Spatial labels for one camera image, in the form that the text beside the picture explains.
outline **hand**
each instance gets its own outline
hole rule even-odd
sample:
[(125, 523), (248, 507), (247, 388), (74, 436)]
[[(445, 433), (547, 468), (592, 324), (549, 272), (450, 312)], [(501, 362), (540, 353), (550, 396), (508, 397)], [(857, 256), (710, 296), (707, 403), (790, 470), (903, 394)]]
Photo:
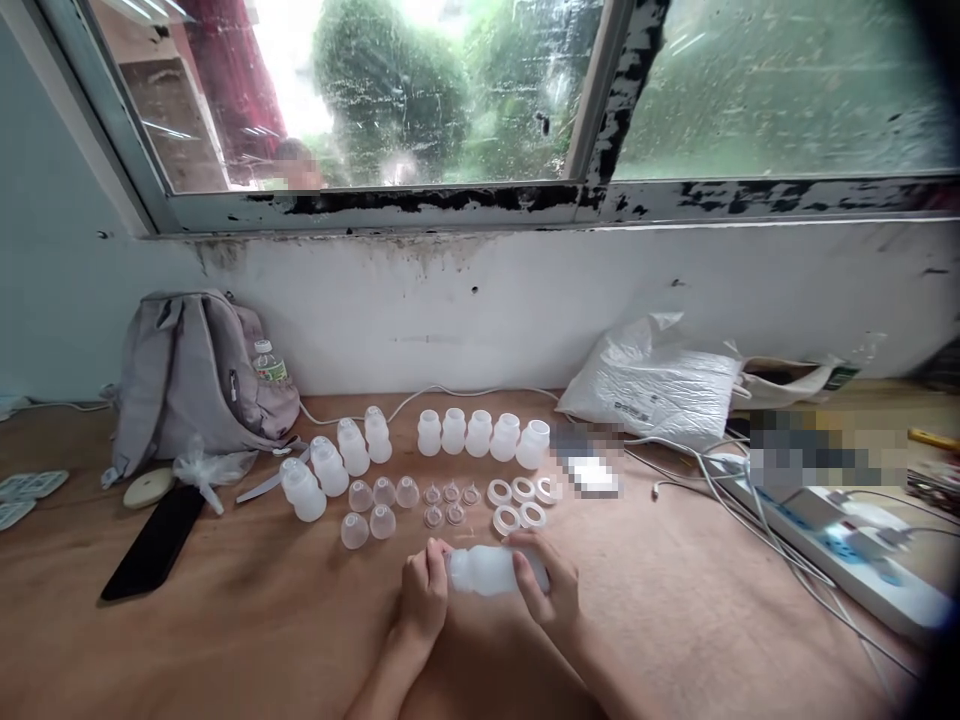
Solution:
[(447, 568), (444, 553), (452, 552), (443, 540), (430, 538), (427, 548), (407, 558), (400, 590), (399, 634), (428, 650), (447, 619)]
[(517, 530), (504, 539), (513, 548), (532, 550), (547, 569), (550, 592), (544, 595), (523, 553), (513, 553), (513, 571), (517, 575), (520, 594), (530, 615), (554, 642), (574, 633), (580, 621), (580, 599), (577, 567), (563, 557), (553, 544), (534, 529)]

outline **window frame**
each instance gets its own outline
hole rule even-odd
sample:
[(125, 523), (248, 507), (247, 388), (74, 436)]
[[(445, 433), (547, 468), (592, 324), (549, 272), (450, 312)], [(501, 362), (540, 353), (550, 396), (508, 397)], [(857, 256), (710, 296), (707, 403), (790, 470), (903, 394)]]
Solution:
[(738, 220), (951, 215), (960, 176), (617, 181), (620, 149), (662, 47), (670, 0), (607, 0), (581, 94), (566, 178), (522, 183), (175, 195), (88, 0), (20, 0), (68, 83), (147, 235), (503, 229)]

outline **gray backpack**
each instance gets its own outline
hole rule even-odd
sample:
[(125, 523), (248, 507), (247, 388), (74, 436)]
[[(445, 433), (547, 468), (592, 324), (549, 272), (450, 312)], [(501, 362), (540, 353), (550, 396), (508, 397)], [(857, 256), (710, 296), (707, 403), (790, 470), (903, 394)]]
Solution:
[(172, 460), (199, 433), (204, 451), (273, 450), (300, 413), (288, 378), (261, 380), (256, 313), (216, 290), (154, 293), (127, 330), (117, 402), (120, 422), (104, 487), (151, 459)]

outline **dirty window glass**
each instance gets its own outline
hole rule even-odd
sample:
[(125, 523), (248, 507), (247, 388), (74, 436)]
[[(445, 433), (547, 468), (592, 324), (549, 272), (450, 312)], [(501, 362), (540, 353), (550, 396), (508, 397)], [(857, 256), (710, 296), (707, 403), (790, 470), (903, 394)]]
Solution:
[(91, 0), (175, 193), (562, 177), (603, 0)]
[(952, 168), (900, 0), (674, 0), (614, 179)]

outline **window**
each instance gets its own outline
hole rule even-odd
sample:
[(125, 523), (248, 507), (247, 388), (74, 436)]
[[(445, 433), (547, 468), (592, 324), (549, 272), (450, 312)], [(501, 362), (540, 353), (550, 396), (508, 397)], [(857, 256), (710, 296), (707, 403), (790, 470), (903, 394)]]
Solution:
[(956, 184), (898, 0), (18, 1), (158, 234), (929, 210)]

